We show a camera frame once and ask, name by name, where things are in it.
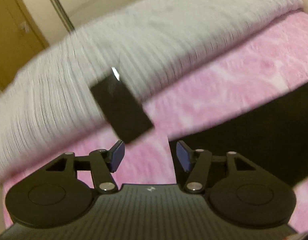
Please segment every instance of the black rectangular object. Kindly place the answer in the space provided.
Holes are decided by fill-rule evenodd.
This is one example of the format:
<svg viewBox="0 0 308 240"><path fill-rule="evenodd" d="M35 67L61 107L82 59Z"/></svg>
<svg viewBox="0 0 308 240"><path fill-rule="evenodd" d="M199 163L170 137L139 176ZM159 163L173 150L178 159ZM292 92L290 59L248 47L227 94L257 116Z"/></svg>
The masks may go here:
<svg viewBox="0 0 308 240"><path fill-rule="evenodd" d="M169 141L178 183L186 174L177 141L225 156L235 151L291 187L308 176L308 83L250 112L207 130Z"/></svg>
<svg viewBox="0 0 308 240"><path fill-rule="evenodd" d="M153 127L142 106L114 73L94 85L91 92L107 121L125 143L130 143Z"/></svg>

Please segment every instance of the round disc cover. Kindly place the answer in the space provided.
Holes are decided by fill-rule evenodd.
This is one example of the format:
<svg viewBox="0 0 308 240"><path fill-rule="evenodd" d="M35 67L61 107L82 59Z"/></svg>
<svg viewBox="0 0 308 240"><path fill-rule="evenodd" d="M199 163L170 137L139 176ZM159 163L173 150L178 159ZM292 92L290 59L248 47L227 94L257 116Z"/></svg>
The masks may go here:
<svg viewBox="0 0 308 240"><path fill-rule="evenodd" d="M14 185L6 195L6 208L14 222L50 228L83 215L93 200L91 189L80 180L49 173Z"/></svg>
<svg viewBox="0 0 308 240"><path fill-rule="evenodd" d="M289 219L296 197L288 185L274 176L246 172L212 187L209 201L216 212L246 227L272 227Z"/></svg>

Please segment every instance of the pink blanket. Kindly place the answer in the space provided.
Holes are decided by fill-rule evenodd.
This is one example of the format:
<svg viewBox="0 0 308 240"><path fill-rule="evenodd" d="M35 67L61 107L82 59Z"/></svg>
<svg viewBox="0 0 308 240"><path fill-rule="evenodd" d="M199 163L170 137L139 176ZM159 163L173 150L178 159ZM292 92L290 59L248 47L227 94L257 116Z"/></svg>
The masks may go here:
<svg viewBox="0 0 308 240"><path fill-rule="evenodd" d="M168 138L214 126L307 81L308 15L295 12L148 100L144 109L155 129L126 147L114 179L118 185L175 183ZM60 153L87 155L109 149L116 141L108 125L7 181L4 197L12 185ZM78 177L93 186L89 172L79 172ZM307 231L308 179L294 190L297 206L289 223L299 232ZM8 227L12 222L5 208L4 216Z"/></svg>

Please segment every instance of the bed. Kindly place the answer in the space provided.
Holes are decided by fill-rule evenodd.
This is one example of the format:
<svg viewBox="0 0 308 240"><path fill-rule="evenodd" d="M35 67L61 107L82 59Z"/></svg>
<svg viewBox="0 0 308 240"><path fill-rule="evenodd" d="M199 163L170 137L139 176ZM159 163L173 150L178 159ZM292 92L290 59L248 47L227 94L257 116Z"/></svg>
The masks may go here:
<svg viewBox="0 0 308 240"><path fill-rule="evenodd" d="M289 13L280 8L281 16L270 20L267 27L260 27L232 49L148 97L143 108L155 129L126 147L125 158L113 175L117 184L175 183L168 138L215 126L308 82L308 15L297 8ZM13 88L19 85L16 80ZM30 165L4 174L3 200L12 185L59 154L73 151L87 155L98 148L110 148L118 138L110 125L104 124L75 139L45 153L39 162L35 157ZM78 178L93 186L88 173L79 172ZM308 231L308 179L294 190L297 206L289 223L298 232ZM12 222L6 209L4 217L9 227Z"/></svg>

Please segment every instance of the white logo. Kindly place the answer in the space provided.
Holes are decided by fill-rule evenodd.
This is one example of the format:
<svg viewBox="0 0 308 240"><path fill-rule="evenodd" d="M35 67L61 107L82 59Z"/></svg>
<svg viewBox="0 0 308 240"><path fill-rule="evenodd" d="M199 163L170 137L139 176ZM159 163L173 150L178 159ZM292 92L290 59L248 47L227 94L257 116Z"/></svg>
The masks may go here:
<svg viewBox="0 0 308 240"><path fill-rule="evenodd" d="M154 187L148 187L148 188L147 188L147 190L150 191L150 192L154 191L155 189L156 189L156 188L154 188Z"/></svg>

